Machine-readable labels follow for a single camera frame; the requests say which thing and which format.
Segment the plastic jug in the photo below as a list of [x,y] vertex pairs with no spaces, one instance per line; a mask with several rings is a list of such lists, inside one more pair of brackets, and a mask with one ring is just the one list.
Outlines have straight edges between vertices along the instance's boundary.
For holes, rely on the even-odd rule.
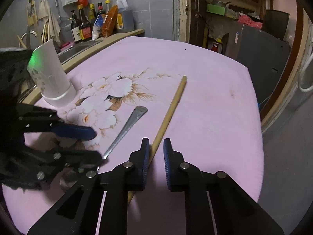
[[118,14],[116,20],[116,29],[118,33],[127,33],[134,31],[133,10],[128,7],[126,0],[116,0]]

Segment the green box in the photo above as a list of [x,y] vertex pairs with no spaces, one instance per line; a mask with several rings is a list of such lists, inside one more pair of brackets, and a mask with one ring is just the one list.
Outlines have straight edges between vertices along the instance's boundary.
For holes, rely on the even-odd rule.
[[225,16],[225,7],[207,4],[207,12]]

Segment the refrigerator door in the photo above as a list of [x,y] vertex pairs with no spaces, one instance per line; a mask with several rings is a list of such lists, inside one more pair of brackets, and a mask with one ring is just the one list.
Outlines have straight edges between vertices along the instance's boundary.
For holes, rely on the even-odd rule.
[[287,42],[254,27],[234,22],[229,33],[226,56],[248,68],[258,103],[274,91],[289,53]]

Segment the white hose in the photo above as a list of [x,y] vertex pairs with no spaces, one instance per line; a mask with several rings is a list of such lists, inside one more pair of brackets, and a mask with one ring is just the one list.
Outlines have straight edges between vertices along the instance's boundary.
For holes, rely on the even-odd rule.
[[304,73],[306,72],[306,69],[309,67],[310,63],[313,60],[313,53],[311,54],[311,56],[309,57],[309,59],[306,61],[305,65],[303,66],[303,68],[300,70],[299,73],[299,77],[298,77],[298,88],[300,89],[301,92],[306,93],[309,91],[313,90],[313,85],[310,86],[309,88],[302,88],[301,87],[301,80],[303,78]]

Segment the yellow label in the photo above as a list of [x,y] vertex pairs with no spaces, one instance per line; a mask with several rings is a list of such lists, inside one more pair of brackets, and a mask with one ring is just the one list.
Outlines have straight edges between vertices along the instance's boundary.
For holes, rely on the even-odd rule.
[[81,29],[79,30],[79,33],[80,33],[81,39],[82,39],[82,40],[85,40],[84,35],[83,35],[83,31],[82,31]]
[[123,29],[124,28],[122,14],[117,14],[116,26],[117,26],[117,29]]

